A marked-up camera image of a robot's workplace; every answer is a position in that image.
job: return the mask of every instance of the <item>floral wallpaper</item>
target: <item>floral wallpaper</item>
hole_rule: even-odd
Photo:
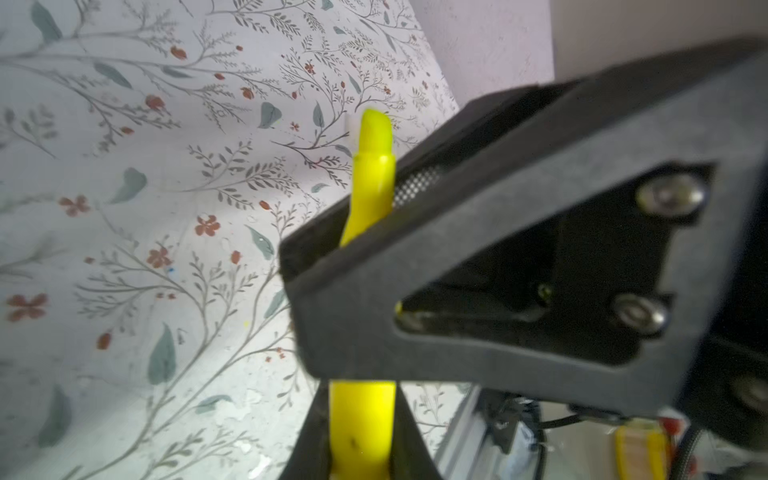
[[[0,5],[0,477],[276,478],[317,381],[278,243],[456,112],[407,0]],[[434,451],[462,394],[406,393]]]

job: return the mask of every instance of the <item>white floral surface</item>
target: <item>white floral surface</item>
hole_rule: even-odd
[[[456,106],[407,0],[0,4],[0,477],[275,478],[316,388],[277,245]],[[434,450],[461,398],[406,391]]]

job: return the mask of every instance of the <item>teal leaf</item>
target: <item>teal leaf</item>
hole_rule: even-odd
[[[326,184],[317,184],[314,187],[312,187],[312,193],[316,194],[317,192],[321,191],[323,188],[328,187]]]
[[[43,34],[43,41],[45,43],[61,40],[61,30],[58,29],[56,21],[46,7],[40,5],[39,2],[33,3],[31,16],[32,23]]]
[[[152,385],[160,385],[174,377],[176,373],[176,349],[174,337],[170,334],[168,325],[164,326],[163,336],[157,341],[149,357],[147,378]]]
[[[346,154],[347,157],[352,158],[352,152],[349,151],[349,148],[345,147],[344,145],[333,145],[336,147],[338,151],[342,151]]]
[[[270,239],[266,238],[264,235],[255,231],[251,227],[248,227],[248,230],[250,230],[251,238],[253,238],[253,242],[256,244],[256,247],[261,250],[261,253],[264,254],[264,258],[266,260],[272,260],[272,257],[275,254],[275,247],[272,246]]]
[[[142,174],[133,167],[125,169],[123,172],[123,186],[110,200],[110,204],[122,204],[136,197],[141,189],[147,186],[147,175]]]
[[[319,102],[315,102],[315,111],[312,112],[312,121],[320,128],[326,126],[326,121],[323,118],[323,109],[320,108]]]
[[[392,47],[392,50],[393,50],[395,53],[397,53],[397,48],[395,48],[395,42],[394,42],[394,41],[392,41],[392,37],[390,37],[390,36],[389,36],[389,35],[387,35],[386,33],[385,33],[384,35],[386,36],[386,40],[389,42],[389,46],[390,46],[390,47]]]
[[[72,405],[69,402],[69,397],[64,394],[60,386],[56,385],[53,388],[51,405],[48,407],[48,418],[38,433],[38,446],[41,448],[52,447],[59,443],[64,438],[71,423]]]
[[[173,78],[192,78],[192,75],[187,75],[187,74],[185,74],[182,71],[175,70],[175,69],[173,69],[171,67],[168,67],[168,66],[162,67],[161,70],[162,70],[163,73],[165,73],[169,77],[173,77]]]
[[[352,84],[352,86],[355,88],[355,91],[357,94],[360,94],[360,85],[355,81],[354,78],[352,78],[352,75],[346,74],[347,77],[349,77],[349,83]]]
[[[229,395],[214,395],[198,403],[194,409],[194,412],[197,414],[201,414],[205,412],[210,412],[211,410],[215,410],[216,404],[220,400],[226,400],[227,402],[233,403],[232,397],[230,397]]]
[[[281,305],[283,305],[283,301],[286,299],[286,292],[285,290],[281,290],[277,293],[275,293],[275,296],[272,297],[272,301],[270,302],[270,306],[266,308],[266,312],[264,312],[264,318],[270,318],[272,315],[274,315],[277,312],[277,309],[280,308]]]
[[[104,75],[106,78],[109,78],[121,87],[133,88],[131,87],[131,83],[126,79],[126,77],[124,77],[122,73],[120,73],[115,67],[111,65],[97,61],[94,63],[94,70]]]
[[[265,101],[261,104],[261,123],[259,128],[269,128],[273,123],[278,121],[283,116],[283,112],[279,108],[272,105],[270,102]]]
[[[372,27],[372,26],[371,26],[371,25],[370,25],[368,22],[366,22],[366,21],[365,21],[365,20],[363,20],[362,18],[360,19],[360,21],[361,21],[361,22],[362,22],[362,24],[363,24],[363,25],[365,25],[366,27],[370,28],[370,29],[371,29],[371,30],[373,30],[373,31],[376,31],[376,29],[375,29],[374,27]]]

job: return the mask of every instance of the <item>orange flower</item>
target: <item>orange flower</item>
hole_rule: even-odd
[[[165,247],[161,247],[159,250],[150,250],[149,257],[147,257],[147,263],[154,268],[160,268],[163,265],[168,266],[173,262],[167,255],[168,249]],[[162,296],[163,294],[159,293],[157,298],[161,298]]]
[[[31,319],[40,318],[45,315],[45,310],[41,307],[45,306],[48,302],[48,295],[40,293],[36,295],[32,300],[27,301],[23,295],[14,295],[9,298],[6,303],[9,306],[17,306],[18,309],[12,311],[8,315],[9,322],[18,322],[19,320],[29,317]]]
[[[207,233],[209,237],[212,237],[216,234],[216,230],[221,228],[219,222],[216,221],[216,215],[208,215],[208,220],[205,221],[198,217],[197,222],[200,225],[197,225],[194,228],[194,232],[197,233],[198,236],[202,235],[203,233]]]
[[[69,217],[76,217],[79,213],[84,214],[91,210],[91,208],[86,205],[87,202],[88,199],[83,195],[78,195],[78,197],[74,199],[74,202],[67,197],[62,197],[58,201],[58,204],[65,208],[65,212]]]
[[[163,99],[154,95],[147,95],[147,99],[144,100],[144,103],[152,110],[160,110],[161,108],[165,108],[165,102]]]
[[[109,343],[112,341],[112,334],[109,332],[102,333],[98,340],[96,340],[96,348],[99,350],[106,350],[109,348]]]
[[[179,60],[187,60],[187,53],[181,48],[176,48],[175,46],[171,47],[170,54],[178,58]]]

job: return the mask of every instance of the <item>floral tablecloth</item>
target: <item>floral tablecloth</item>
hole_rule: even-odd
[[[456,111],[407,0],[0,5],[0,477],[275,478],[316,389],[278,243]],[[461,398],[409,385],[436,448]]]

